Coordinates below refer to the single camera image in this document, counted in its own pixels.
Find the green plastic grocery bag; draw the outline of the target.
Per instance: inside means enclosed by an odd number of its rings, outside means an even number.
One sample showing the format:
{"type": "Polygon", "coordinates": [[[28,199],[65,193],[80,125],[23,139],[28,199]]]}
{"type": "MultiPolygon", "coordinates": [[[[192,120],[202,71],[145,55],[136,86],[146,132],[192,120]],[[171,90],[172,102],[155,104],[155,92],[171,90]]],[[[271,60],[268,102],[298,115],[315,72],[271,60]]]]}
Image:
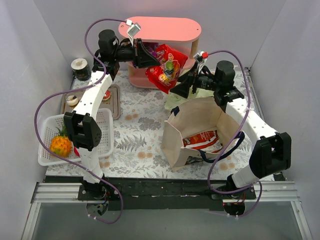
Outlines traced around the green plastic grocery bag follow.
{"type": "Polygon", "coordinates": [[[186,102],[187,100],[191,100],[194,98],[205,98],[213,96],[212,90],[205,90],[201,88],[197,88],[195,93],[192,93],[192,87],[189,88],[188,97],[184,98],[176,93],[172,92],[172,89],[169,90],[166,102],[164,104],[164,109],[167,111],[171,111],[173,108],[179,106],[180,104],[186,102]]]}

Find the beige canvas tote bag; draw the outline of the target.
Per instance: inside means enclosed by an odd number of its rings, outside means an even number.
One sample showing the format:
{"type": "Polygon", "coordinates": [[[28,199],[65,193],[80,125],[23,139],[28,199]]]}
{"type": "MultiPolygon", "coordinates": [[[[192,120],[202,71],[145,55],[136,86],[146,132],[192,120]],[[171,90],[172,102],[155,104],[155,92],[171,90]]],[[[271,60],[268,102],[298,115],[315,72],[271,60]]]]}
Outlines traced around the beige canvas tote bag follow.
{"type": "Polygon", "coordinates": [[[171,110],[164,123],[161,150],[176,172],[193,162],[227,158],[245,139],[239,124],[213,97],[187,100],[171,110]]]}

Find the red snack package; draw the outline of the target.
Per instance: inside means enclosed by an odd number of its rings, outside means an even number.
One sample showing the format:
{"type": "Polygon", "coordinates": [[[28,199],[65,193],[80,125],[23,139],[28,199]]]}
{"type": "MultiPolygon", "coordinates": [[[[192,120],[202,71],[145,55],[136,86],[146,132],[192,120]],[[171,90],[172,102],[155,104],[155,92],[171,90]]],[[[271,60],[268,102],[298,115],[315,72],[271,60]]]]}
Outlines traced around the red snack package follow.
{"type": "Polygon", "coordinates": [[[168,94],[176,86],[188,56],[166,44],[160,45],[155,53],[160,65],[148,67],[145,75],[160,91],[168,94]]]}

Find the red toy apple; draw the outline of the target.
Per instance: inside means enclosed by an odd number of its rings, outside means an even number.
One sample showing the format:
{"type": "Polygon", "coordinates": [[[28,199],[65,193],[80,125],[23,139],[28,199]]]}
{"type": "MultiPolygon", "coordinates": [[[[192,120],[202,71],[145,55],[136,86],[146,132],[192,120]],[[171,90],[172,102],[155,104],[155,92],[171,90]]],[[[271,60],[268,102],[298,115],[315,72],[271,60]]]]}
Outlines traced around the red toy apple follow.
{"type": "Polygon", "coordinates": [[[74,154],[75,154],[77,157],[80,157],[80,154],[79,154],[79,152],[78,152],[78,150],[77,150],[76,147],[73,148],[73,151],[74,151],[74,154]]]}

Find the toy pineapple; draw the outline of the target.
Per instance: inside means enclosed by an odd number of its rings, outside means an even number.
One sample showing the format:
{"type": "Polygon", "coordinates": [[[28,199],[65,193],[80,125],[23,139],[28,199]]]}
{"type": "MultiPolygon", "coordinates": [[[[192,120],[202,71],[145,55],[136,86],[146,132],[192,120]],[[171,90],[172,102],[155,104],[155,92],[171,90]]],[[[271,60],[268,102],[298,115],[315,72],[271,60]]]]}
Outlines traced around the toy pineapple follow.
{"type": "Polygon", "coordinates": [[[72,151],[73,144],[68,138],[68,133],[65,124],[58,128],[58,134],[55,135],[50,143],[50,151],[56,155],[67,158],[72,151]]]}

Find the red frosted toy donut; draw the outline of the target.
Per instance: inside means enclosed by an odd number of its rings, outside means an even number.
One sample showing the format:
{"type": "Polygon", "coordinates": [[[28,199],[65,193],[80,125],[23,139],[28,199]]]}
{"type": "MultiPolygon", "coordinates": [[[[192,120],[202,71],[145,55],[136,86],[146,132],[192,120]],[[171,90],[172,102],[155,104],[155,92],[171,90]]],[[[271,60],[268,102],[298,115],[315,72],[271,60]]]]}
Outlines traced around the red frosted toy donut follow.
{"type": "Polygon", "coordinates": [[[111,97],[111,92],[107,90],[104,94],[103,101],[107,101],[111,97]]]}

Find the purple snack package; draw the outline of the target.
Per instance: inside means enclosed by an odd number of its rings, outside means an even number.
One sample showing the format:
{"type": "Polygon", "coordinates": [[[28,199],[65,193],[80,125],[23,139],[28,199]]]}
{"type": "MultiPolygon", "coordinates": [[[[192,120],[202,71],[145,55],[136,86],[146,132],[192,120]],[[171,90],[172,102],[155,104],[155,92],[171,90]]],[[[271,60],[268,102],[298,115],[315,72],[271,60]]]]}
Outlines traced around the purple snack package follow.
{"type": "Polygon", "coordinates": [[[157,48],[159,47],[159,44],[157,42],[146,42],[144,43],[145,48],[147,51],[153,56],[157,57],[157,48]]]}

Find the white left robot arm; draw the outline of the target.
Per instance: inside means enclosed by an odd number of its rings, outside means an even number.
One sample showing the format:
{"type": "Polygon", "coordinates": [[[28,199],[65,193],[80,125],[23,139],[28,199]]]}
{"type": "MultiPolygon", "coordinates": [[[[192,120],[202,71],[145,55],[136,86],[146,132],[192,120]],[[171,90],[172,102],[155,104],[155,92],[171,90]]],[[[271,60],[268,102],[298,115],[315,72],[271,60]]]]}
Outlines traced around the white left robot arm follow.
{"type": "Polygon", "coordinates": [[[68,138],[77,149],[85,168],[84,181],[92,184],[89,194],[95,200],[106,196],[106,187],[99,183],[103,172],[99,164],[97,146],[102,131],[96,117],[103,97],[117,75],[120,62],[132,62],[135,68],[159,66],[159,61],[147,51],[143,41],[136,38],[139,30],[133,27],[127,31],[127,38],[119,41],[115,32],[103,30],[98,35],[99,49],[93,55],[94,66],[91,85],[85,90],[80,102],[72,112],[66,112],[63,120],[68,138]]]}

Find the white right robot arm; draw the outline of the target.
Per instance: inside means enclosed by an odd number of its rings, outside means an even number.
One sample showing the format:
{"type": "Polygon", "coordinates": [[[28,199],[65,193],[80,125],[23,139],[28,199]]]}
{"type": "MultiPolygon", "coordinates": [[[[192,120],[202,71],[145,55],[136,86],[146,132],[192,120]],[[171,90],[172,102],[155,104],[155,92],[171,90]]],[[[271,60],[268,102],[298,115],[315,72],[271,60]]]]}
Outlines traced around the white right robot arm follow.
{"type": "Polygon", "coordinates": [[[235,74],[233,63],[227,60],[219,61],[214,73],[195,63],[170,90],[183,98],[197,89],[213,91],[215,103],[239,124],[239,130],[254,144],[248,165],[227,177],[225,193],[232,199],[239,198],[258,180],[289,169],[292,153],[290,135],[279,133],[250,110],[251,101],[234,86],[235,74]]]}

